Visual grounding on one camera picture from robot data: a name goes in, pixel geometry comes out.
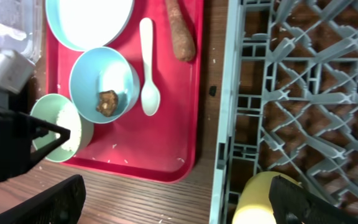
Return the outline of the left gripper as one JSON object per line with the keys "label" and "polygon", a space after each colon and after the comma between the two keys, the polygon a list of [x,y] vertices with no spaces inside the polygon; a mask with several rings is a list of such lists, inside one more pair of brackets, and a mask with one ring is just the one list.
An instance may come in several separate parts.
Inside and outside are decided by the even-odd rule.
{"label": "left gripper", "polygon": [[[20,111],[9,108],[10,94],[0,90],[0,182],[12,177],[25,174],[42,160],[42,154],[31,150],[31,145],[36,150],[57,140],[60,135],[49,131],[42,135],[41,122],[35,118],[57,123],[57,113],[32,113],[32,118]],[[58,146],[45,159],[50,162],[64,162],[69,160],[71,152]]]}

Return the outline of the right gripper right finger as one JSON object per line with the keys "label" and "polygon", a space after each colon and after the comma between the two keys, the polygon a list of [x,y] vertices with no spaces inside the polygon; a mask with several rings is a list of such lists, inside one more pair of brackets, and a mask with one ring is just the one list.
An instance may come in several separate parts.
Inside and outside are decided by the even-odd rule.
{"label": "right gripper right finger", "polygon": [[277,224],[358,224],[358,218],[280,175],[272,179],[268,198]]}

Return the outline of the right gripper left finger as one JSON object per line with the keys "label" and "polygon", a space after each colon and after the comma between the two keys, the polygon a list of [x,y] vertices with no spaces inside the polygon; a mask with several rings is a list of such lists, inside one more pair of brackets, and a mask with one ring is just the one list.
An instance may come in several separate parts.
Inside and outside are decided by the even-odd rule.
{"label": "right gripper left finger", "polygon": [[0,223],[76,224],[86,199],[81,175],[73,175],[36,196],[0,213]]}

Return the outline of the white rice pile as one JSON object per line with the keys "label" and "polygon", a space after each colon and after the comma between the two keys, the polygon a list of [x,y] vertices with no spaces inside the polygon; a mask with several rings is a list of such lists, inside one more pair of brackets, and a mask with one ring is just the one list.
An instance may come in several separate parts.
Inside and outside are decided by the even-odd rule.
{"label": "white rice pile", "polygon": [[56,125],[70,130],[70,138],[61,145],[65,151],[77,151],[81,142],[81,119],[72,104],[65,104],[58,112]]}

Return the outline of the green bowl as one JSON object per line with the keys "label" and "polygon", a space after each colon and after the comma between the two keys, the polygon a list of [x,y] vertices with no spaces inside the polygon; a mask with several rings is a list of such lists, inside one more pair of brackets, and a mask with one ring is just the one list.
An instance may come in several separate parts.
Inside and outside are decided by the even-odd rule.
{"label": "green bowl", "polygon": [[[74,104],[65,96],[57,93],[52,93],[41,97],[33,106],[32,113],[57,113],[62,109],[65,104]],[[78,152],[83,150],[90,142],[94,133],[94,124],[84,119],[80,114],[81,119],[81,142],[77,151],[71,152],[70,159]]]}

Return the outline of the yellow plastic cup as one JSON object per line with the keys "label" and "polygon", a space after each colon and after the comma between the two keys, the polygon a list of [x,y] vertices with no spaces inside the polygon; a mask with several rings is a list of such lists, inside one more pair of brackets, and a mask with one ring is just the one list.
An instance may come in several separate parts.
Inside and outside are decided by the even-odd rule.
{"label": "yellow plastic cup", "polygon": [[261,172],[250,178],[239,198],[232,224],[276,224],[269,200],[272,179],[282,176],[300,186],[295,179],[274,171]]}

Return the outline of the brown food scrap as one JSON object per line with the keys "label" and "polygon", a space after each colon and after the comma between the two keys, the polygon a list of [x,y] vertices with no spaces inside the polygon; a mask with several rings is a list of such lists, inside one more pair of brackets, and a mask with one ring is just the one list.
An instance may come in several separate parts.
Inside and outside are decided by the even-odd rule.
{"label": "brown food scrap", "polygon": [[118,95],[114,90],[102,91],[99,93],[99,104],[96,111],[105,117],[113,116],[119,104]]}

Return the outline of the light blue bowl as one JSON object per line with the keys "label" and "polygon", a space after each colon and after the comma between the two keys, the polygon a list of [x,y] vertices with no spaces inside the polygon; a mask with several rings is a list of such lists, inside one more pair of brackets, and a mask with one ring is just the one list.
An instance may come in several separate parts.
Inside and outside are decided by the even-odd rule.
{"label": "light blue bowl", "polygon": [[[111,116],[96,110],[99,94],[114,91],[117,108]],[[81,54],[71,69],[69,92],[82,117],[97,124],[113,122],[131,110],[140,95],[135,68],[117,50],[98,47]]]}

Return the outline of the white plastic spoon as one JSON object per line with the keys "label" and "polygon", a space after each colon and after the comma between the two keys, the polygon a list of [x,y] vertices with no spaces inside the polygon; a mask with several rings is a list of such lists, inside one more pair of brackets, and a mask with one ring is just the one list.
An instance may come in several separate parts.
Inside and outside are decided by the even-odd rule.
{"label": "white plastic spoon", "polygon": [[145,17],[140,21],[139,32],[144,67],[144,85],[140,93],[141,105],[147,116],[153,116],[160,106],[161,96],[152,79],[154,28],[150,18]]}

